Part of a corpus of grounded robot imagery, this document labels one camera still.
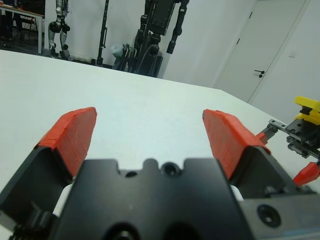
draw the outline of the desk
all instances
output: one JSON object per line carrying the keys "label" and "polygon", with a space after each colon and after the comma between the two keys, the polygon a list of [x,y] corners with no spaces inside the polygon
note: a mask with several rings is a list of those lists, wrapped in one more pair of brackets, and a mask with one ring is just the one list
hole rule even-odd
{"label": "desk", "polygon": [[[0,50],[0,59],[6,59],[0,65],[0,191],[39,139],[71,110],[97,111],[87,159],[117,159],[121,169],[132,170],[147,158],[181,168],[185,158],[212,158],[204,109],[233,114],[254,134],[272,118],[218,89],[10,51]],[[288,150],[283,132],[267,146],[291,177],[313,161]],[[319,191],[320,180],[310,186]]]}
{"label": "desk", "polygon": [[36,18],[38,20],[38,53],[42,54],[42,19],[44,18],[44,16],[31,11],[25,11],[19,8],[5,6],[5,5],[0,5],[0,10],[5,10],[5,11],[13,12],[16,14],[26,15],[29,17]]}

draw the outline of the robot leg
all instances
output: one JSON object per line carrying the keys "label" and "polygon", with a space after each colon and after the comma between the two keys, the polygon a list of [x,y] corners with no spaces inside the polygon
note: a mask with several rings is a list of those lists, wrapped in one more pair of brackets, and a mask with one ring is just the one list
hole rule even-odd
{"label": "robot leg", "polygon": [[59,28],[56,25],[56,22],[51,22],[48,27],[48,38],[49,38],[49,50],[52,58],[57,58],[58,54],[56,53],[56,47],[55,44],[55,35],[56,32],[59,31]]}
{"label": "robot leg", "polygon": [[66,44],[67,39],[67,33],[64,31],[60,32],[60,43],[62,48],[63,56],[61,56],[63,59],[70,61],[70,53],[69,53],[69,46]]}

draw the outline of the white door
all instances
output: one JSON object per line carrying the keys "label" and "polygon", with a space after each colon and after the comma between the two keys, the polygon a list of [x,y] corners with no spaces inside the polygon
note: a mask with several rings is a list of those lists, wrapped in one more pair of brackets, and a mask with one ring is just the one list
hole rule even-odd
{"label": "white door", "polygon": [[304,3],[305,0],[258,0],[226,68],[214,87],[248,102],[285,41]]}

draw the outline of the table leg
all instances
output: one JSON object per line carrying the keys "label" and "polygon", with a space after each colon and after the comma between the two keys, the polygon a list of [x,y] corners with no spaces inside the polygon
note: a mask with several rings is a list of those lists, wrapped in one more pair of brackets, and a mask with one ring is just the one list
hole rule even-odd
{"label": "table leg", "polygon": [[42,54],[42,17],[38,18],[38,53]]}

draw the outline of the silver robot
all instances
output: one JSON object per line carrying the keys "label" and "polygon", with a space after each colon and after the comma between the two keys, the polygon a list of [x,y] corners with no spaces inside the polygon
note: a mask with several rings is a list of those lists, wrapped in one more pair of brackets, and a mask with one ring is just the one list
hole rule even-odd
{"label": "silver robot", "polygon": [[[70,31],[70,27],[65,22],[65,18],[68,14],[68,0],[55,0],[56,4],[56,20],[49,24],[49,50],[52,58],[61,58],[70,60],[70,53],[68,45],[66,44],[67,32]],[[55,34],[60,33],[61,49],[59,53],[56,53]]]}

